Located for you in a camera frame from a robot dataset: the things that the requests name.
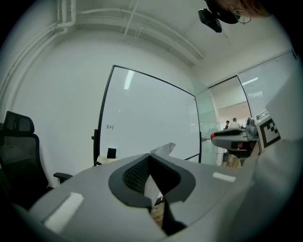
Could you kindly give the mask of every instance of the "black camera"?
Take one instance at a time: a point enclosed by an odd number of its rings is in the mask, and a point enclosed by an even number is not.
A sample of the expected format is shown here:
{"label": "black camera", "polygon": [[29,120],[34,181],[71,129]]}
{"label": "black camera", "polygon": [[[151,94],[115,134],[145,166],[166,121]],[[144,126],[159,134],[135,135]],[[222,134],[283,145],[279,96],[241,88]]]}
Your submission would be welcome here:
{"label": "black camera", "polygon": [[222,32],[222,27],[221,27],[220,21],[208,9],[200,9],[199,17],[203,24],[210,27],[215,32],[217,32],[217,33]]}

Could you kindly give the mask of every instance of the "chair headrest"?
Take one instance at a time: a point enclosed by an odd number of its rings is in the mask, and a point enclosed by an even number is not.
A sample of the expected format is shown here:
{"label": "chair headrest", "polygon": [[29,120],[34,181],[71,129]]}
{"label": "chair headrest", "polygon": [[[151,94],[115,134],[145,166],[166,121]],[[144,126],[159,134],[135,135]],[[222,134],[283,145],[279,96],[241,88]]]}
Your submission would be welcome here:
{"label": "chair headrest", "polygon": [[10,135],[29,135],[35,131],[33,121],[14,112],[7,111],[3,123],[3,132]]}

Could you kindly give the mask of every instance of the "whiteboard frame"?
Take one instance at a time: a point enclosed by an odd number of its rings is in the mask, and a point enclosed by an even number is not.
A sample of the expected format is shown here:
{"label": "whiteboard frame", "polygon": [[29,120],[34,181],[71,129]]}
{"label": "whiteboard frame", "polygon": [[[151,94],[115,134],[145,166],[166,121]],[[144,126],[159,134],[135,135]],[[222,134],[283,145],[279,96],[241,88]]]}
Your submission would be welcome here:
{"label": "whiteboard frame", "polygon": [[[201,138],[200,120],[199,120],[199,113],[198,113],[198,106],[197,106],[196,96],[193,95],[193,94],[191,94],[191,93],[189,93],[188,91],[183,90],[182,88],[180,88],[180,87],[178,87],[178,86],[175,86],[175,85],[173,85],[173,84],[171,84],[171,83],[169,83],[169,82],[167,82],[167,81],[161,80],[161,79],[159,79],[159,78],[157,78],[157,77],[151,76],[151,75],[149,75],[149,74],[146,74],[146,73],[143,73],[143,72],[140,72],[140,71],[136,71],[136,70],[133,70],[133,69],[129,69],[129,68],[126,68],[126,67],[117,66],[117,65],[113,65],[113,67],[112,67],[112,69],[111,69],[111,71],[110,71],[108,80],[107,80],[106,87],[105,87],[105,91],[104,91],[104,95],[103,95],[103,99],[102,99],[102,104],[101,104],[100,116],[99,116],[99,123],[98,123],[98,129],[97,129],[97,137],[94,136],[94,138],[93,138],[93,139],[94,139],[94,147],[95,147],[95,149],[94,149],[94,152],[95,152],[94,157],[98,157],[98,156],[100,155],[100,136],[101,136],[101,124],[102,124],[103,112],[104,112],[104,107],[105,107],[105,101],[106,101],[107,91],[108,91],[109,84],[110,84],[110,80],[111,80],[111,78],[112,78],[112,75],[113,75],[113,72],[114,72],[115,68],[121,68],[121,69],[131,70],[131,71],[135,71],[135,72],[137,72],[137,73],[140,73],[140,74],[149,76],[149,77],[151,77],[151,78],[155,78],[155,79],[157,79],[157,80],[159,80],[159,81],[162,81],[162,82],[165,82],[165,83],[167,83],[167,84],[169,84],[169,85],[171,85],[171,86],[174,86],[174,87],[176,87],[176,88],[182,90],[183,92],[186,92],[186,93],[192,95],[192,96],[195,98],[195,103],[196,103],[196,108],[197,108],[197,116],[198,116],[198,121],[199,121],[200,150],[199,150],[199,154],[196,154],[196,155],[194,155],[194,156],[191,156],[191,157],[189,157],[189,158],[186,158],[185,160],[189,160],[189,159],[191,159],[191,158],[193,158],[193,157],[199,156],[198,162],[201,163],[202,138]],[[97,165],[96,162],[97,162],[97,159],[94,158],[94,166]]]}

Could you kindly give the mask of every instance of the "white ceiling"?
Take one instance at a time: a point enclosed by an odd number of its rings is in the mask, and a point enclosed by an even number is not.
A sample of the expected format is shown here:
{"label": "white ceiling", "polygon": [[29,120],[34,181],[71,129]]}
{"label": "white ceiling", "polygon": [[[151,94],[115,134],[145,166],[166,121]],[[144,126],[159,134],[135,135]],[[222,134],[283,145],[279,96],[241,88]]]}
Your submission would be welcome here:
{"label": "white ceiling", "polygon": [[[137,0],[77,0],[77,25],[79,28],[111,29],[125,31],[130,13],[106,11],[82,15],[91,9],[124,9],[132,11]],[[134,40],[136,31],[142,31],[140,39],[153,42],[181,58],[189,66],[203,63],[210,56],[224,55],[231,49],[243,49],[269,37],[279,37],[281,31],[272,17],[253,19],[246,25],[222,23],[223,33],[216,33],[202,24],[198,10],[207,8],[204,0],[141,0],[137,14],[143,14],[167,25],[183,36],[184,40],[161,25],[135,15],[132,19],[128,40]]]}

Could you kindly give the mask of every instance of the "office room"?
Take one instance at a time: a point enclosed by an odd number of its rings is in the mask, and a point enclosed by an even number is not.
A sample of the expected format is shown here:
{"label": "office room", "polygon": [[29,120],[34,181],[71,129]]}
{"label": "office room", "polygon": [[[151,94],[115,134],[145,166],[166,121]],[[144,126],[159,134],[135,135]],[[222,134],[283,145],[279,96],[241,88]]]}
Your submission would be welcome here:
{"label": "office room", "polygon": [[42,241],[243,241],[282,224],[301,49],[270,2],[22,3],[0,49],[0,182],[20,224]]}

